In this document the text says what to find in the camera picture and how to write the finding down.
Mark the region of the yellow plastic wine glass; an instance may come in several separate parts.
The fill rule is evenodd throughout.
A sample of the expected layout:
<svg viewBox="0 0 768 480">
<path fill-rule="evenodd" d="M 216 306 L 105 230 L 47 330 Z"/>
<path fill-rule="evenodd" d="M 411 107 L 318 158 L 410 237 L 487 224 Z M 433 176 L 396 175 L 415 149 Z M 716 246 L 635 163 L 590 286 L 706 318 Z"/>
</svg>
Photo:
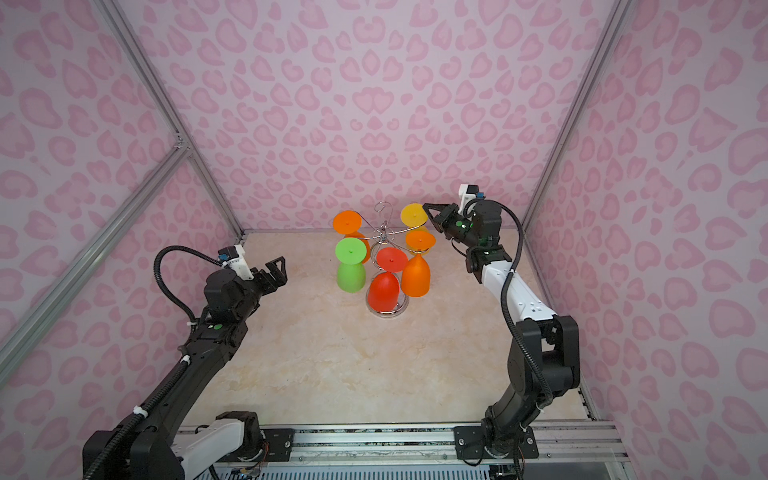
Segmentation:
<svg viewBox="0 0 768 480">
<path fill-rule="evenodd" d="M 423 206 L 419 203 L 406 205 L 401 210 L 400 220 L 404 225 L 404 229 L 402 230 L 403 234 L 427 231 L 426 225 L 428 223 L 428 216 L 424 211 Z"/>
</svg>

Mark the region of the orange wine glass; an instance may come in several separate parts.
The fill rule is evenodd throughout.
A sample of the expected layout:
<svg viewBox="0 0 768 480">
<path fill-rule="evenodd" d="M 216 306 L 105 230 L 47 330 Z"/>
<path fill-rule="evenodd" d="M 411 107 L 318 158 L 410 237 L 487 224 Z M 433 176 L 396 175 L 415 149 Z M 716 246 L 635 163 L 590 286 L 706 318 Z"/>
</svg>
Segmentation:
<svg viewBox="0 0 768 480">
<path fill-rule="evenodd" d="M 406 245 L 413 257 L 402 272 L 402 291 L 409 297 L 423 297 L 430 290 L 431 270 L 423 255 L 436 243 L 433 234 L 426 230 L 414 230 L 406 235 Z"/>
<path fill-rule="evenodd" d="M 356 238 L 362 242 L 365 247 L 365 255 L 361 259 L 363 264 L 370 259 L 370 244 L 366 237 L 360 232 L 362 227 L 362 216 L 353 210 L 345 210 L 337 214 L 332 222 L 333 229 L 344 238 Z"/>
</svg>

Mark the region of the red plastic wine glass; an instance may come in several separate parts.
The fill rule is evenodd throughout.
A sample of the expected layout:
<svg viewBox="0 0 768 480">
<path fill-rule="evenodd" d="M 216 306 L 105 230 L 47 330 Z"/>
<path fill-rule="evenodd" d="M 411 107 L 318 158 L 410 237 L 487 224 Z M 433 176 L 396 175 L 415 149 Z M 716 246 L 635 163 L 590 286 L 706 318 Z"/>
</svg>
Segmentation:
<svg viewBox="0 0 768 480">
<path fill-rule="evenodd" d="M 408 262 L 407 255 L 394 247 L 381 249 L 375 257 L 381 272 L 372 280 L 368 294 L 368 306 L 377 313 L 389 314 L 397 309 L 400 296 L 400 280 L 397 277 Z"/>
</svg>

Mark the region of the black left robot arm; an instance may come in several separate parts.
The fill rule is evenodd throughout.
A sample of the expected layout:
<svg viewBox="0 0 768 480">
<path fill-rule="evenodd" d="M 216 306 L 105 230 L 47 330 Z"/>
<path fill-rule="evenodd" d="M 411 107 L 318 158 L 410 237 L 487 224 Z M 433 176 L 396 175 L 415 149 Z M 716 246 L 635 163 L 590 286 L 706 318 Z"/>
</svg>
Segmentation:
<svg viewBox="0 0 768 480">
<path fill-rule="evenodd" d="M 263 296 L 288 281 L 278 257 L 263 269 L 248 267 L 227 247 L 206 280 L 206 305 L 194 318 L 178 363 L 149 396 L 111 430 L 98 430 L 82 450 L 85 479 L 194 479 L 229 455 L 259 462 L 267 442 L 254 412 L 225 412 L 207 427 L 182 435 L 179 428 L 215 375 L 234 357 L 247 320 Z"/>
</svg>

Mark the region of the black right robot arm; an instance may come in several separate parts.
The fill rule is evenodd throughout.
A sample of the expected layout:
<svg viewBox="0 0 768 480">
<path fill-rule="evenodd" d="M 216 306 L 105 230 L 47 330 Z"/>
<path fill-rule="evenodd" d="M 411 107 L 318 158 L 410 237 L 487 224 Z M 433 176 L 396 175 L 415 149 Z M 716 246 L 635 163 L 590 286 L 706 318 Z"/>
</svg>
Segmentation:
<svg viewBox="0 0 768 480">
<path fill-rule="evenodd" d="M 519 276 L 525 234 L 518 216 L 495 200 L 476 197 L 422 206 L 435 229 L 465 248 L 468 273 L 498 300 L 512 340 L 507 358 L 509 385 L 490 405 L 475 432 L 460 428 L 459 460 L 477 467 L 486 458 L 509 459 L 523 472 L 524 446 L 532 444 L 532 423 L 557 398 L 580 385 L 576 321 L 543 304 Z"/>
</svg>

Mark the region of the green plastic wine glass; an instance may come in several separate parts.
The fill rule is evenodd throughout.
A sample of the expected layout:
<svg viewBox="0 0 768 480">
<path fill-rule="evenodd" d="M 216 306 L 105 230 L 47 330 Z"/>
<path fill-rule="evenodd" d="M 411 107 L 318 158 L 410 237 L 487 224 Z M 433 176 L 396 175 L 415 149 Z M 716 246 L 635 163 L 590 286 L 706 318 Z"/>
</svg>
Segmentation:
<svg viewBox="0 0 768 480">
<path fill-rule="evenodd" d="M 354 237 L 344 238 L 337 243 L 335 255 L 339 261 L 336 276 L 338 287 L 348 293 L 360 291 L 366 282 L 363 261 L 367 248 L 364 242 Z"/>
</svg>

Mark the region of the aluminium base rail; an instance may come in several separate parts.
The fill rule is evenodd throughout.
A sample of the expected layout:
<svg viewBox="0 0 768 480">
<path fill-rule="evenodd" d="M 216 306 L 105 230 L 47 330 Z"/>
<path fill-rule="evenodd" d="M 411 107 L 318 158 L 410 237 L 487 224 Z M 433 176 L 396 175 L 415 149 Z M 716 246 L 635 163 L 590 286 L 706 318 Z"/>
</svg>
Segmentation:
<svg viewBox="0 0 768 480">
<path fill-rule="evenodd" d="M 616 427 L 539 421 L 516 453 L 490 453 L 474 423 L 265 425 L 241 420 L 181 428 L 138 448 L 134 479 L 633 479 Z"/>
</svg>

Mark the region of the aluminium frame strut left diagonal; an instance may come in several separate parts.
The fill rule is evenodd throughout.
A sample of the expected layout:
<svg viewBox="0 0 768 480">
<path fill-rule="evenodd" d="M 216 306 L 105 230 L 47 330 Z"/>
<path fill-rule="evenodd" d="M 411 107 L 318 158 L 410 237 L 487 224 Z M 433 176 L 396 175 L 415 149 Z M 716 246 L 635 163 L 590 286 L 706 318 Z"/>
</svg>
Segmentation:
<svg viewBox="0 0 768 480">
<path fill-rule="evenodd" d="M 49 333 L 62 311 L 72 302 L 95 271 L 116 248 L 139 216 L 154 201 L 176 170 L 187 159 L 189 145 L 180 142 L 144 179 L 103 228 L 70 262 L 63 274 L 30 308 L 1 346 L 1 384 L 5 386 L 26 358 Z"/>
</svg>

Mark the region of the aluminium frame post back right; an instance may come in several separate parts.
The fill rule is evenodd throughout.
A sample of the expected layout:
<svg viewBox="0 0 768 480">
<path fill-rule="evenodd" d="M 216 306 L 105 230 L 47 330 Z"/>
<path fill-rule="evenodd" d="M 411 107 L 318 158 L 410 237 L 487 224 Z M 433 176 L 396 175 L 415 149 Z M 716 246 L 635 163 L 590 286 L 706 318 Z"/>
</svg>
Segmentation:
<svg viewBox="0 0 768 480">
<path fill-rule="evenodd" d="M 610 57 L 616 45 L 630 21 L 637 2 L 631 0 L 614 1 L 606 19 L 594 52 L 586 64 L 583 74 L 577 84 L 575 94 L 569 104 L 569 109 L 564 117 L 561 128 L 555 139 L 542 175 L 533 192 L 531 202 L 522 221 L 522 228 L 526 235 L 533 230 L 536 216 L 545 202 L 544 197 L 551 184 L 558 166 L 565 156 L 566 148 L 577 130 L 578 124 L 584 112 L 587 110 L 590 97 L 595 91 L 604 69 L 609 63 Z"/>
</svg>

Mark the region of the aluminium frame post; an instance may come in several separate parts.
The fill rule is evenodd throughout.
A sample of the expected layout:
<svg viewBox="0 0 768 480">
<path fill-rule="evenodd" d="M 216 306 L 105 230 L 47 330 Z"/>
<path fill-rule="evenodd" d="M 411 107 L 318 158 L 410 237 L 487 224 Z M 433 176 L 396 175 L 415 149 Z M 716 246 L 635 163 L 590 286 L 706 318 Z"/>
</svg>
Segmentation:
<svg viewBox="0 0 768 480">
<path fill-rule="evenodd" d="M 179 109 L 172 100 L 157 69 L 147 56 L 138 35 L 128 21 L 119 2 L 98 0 L 93 1 L 93 4 L 101 13 L 107 26 L 112 30 L 117 43 L 143 82 L 148 95 L 153 100 L 170 130 L 174 133 L 177 143 L 186 151 L 188 161 L 211 196 L 213 204 L 233 231 L 235 238 L 242 241 L 246 237 L 245 229 L 237 220 L 234 210 L 216 182 L 211 169 L 207 166 L 202 153 L 180 115 Z"/>
<path fill-rule="evenodd" d="M 536 216 L 545 202 L 544 197 L 551 184 L 558 166 L 565 156 L 566 148 L 577 130 L 578 124 L 584 112 L 587 110 L 590 97 L 595 91 L 604 69 L 609 63 L 610 57 L 616 45 L 630 21 L 637 2 L 631 0 L 614 1 L 606 19 L 594 52 L 586 64 L 583 74 L 577 84 L 575 94 L 569 104 L 569 109 L 564 117 L 561 128 L 555 139 L 542 175 L 533 192 L 531 202 L 522 221 L 522 228 L 526 235 L 533 230 Z"/>
</svg>

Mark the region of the aluminium frame post back left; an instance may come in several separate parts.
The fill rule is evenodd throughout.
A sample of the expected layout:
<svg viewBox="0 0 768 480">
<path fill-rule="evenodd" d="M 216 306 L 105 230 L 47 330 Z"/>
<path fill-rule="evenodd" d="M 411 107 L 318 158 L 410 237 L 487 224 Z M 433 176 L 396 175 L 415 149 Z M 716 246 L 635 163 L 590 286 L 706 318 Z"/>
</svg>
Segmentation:
<svg viewBox="0 0 768 480">
<path fill-rule="evenodd" d="M 245 229 L 237 220 L 234 210 L 216 182 L 211 169 L 207 166 L 202 153 L 180 115 L 179 109 L 172 100 L 157 69 L 147 56 L 138 35 L 128 21 L 119 2 L 98 0 L 93 1 L 93 4 L 101 13 L 107 26 L 112 30 L 117 43 L 143 82 L 148 95 L 153 100 L 170 130 L 174 133 L 177 143 L 186 151 L 188 161 L 211 196 L 213 204 L 233 231 L 235 238 L 242 241 L 246 237 Z"/>
</svg>

